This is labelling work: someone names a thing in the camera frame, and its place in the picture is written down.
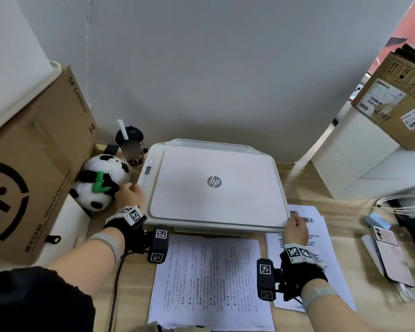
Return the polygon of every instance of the hp logo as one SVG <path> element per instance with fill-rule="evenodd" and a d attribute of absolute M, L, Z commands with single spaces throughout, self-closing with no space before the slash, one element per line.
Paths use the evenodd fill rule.
<path fill-rule="evenodd" d="M 218 188 L 221 186 L 221 179 L 218 178 L 217 176 L 210 176 L 208 179 L 208 185 L 211 188 Z"/>

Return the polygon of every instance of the panda plush toy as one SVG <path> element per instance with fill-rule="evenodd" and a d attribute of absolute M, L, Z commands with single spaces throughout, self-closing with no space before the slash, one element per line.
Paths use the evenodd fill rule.
<path fill-rule="evenodd" d="M 84 163 L 69 194 L 89 214 L 104 210 L 119 186 L 129 181 L 127 162 L 112 155 L 98 155 Z"/>

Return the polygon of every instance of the wooden desk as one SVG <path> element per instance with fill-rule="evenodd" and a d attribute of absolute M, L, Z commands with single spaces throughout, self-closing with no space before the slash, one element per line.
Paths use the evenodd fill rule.
<path fill-rule="evenodd" d="M 372 209 L 364 200 L 334 200 L 310 162 L 277 165 L 283 188 L 290 204 L 316 206 L 326 219 L 332 244 L 358 313 L 376 331 L 415 332 L 415 303 L 404 303 L 392 283 L 378 273 L 361 236 L 369 234 L 362 216 Z M 136 182 L 138 174 L 134 173 Z M 97 214 L 91 222 L 89 235 L 99 231 L 104 220 L 115 210 L 109 208 Z M 385 215 L 396 223 L 394 217 Z M 415 247 L 405 230 L 394 227 L 408 255 L 409 266 L 415 278 Z M 263 234 L 251 234 L 250 239 L 260 242 L 261 255 L 266 257 Z M 131 331 L 147 322 L 149 300 L 154 283 L 155 265 L 146 262 L 143 255 L 126 258 L 119 279 L 119 293 L 115 315 L 115 331 Z M 94 331 L 107 331 L 112 306 L 115 272 L 94 296 L 96 308 Z M 272 307 L 276 331 L 312 331 L 304 313 Z"/>

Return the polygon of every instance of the smartphone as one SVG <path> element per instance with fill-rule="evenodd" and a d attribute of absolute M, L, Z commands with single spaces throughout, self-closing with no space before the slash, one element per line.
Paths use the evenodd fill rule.
<path fill-rule="evenodd" d="M 415 281 L 395 234 L 381 227 L 371 226 L 371 229 L 384 276 L 398 283 L 415 286 Z"/>

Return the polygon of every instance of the black cup lid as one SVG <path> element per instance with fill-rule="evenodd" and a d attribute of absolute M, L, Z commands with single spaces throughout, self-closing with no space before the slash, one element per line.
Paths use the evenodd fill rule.
<path fill-rule="evenodd" d="M 144 139 L 143 133 L 138 128 L 128 126 L 128 127 L 125 127 L 125 129 L 127 132 L 128 139 L 137 140 L 139 143 L 143 142 L 143 139 Z M 125 141 L 126 140 L 123 138 L 122 130 L 119 129 L 116 134 L 116 143 L 119 146 L 123 146 L 123 143 Z"/>

